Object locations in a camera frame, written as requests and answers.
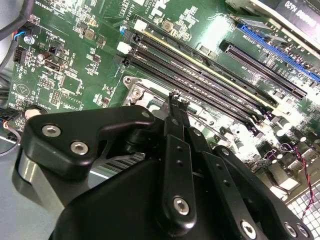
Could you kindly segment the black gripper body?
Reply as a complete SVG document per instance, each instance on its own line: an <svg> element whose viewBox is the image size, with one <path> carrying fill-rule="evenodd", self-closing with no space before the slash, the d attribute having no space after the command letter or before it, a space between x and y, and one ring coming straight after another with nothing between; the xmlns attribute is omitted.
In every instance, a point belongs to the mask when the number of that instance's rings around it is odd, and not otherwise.
<svg viewBox="0 0 320 240"><path fill-rule="evenodd" d="M60 214L53 240L169 240L157 220L160 165L137 163L72 200ZM193 177L197 221L185 240L239 240L238 221L224 214L201 176Z"/></svg>

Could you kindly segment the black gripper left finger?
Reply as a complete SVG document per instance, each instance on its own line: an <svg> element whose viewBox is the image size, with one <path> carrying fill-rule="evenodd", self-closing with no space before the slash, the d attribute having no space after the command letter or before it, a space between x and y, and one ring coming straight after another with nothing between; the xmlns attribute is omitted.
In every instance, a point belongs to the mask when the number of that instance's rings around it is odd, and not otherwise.
<svg viewBox="0 0 320 240"><path fill-rule="evenodd" d="M156 221L166 232L197 222L191 143L176 93L159 111L140 105L37 115L24 128L16 189L59 219L81 194L139 163L159 164Z"/></svg>

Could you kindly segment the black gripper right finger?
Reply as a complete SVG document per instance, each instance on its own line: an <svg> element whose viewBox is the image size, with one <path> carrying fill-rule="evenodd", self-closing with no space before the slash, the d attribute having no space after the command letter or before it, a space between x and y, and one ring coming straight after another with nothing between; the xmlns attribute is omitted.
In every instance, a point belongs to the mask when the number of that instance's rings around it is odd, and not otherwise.
<svg viewBox="0 0 320 240"><path fill-rule="evenodd" d="M225 146L211 149L190 126L189 102L178 103L197 169L205 178L209 204L222 240L311 240L308 227Z"/></svg>

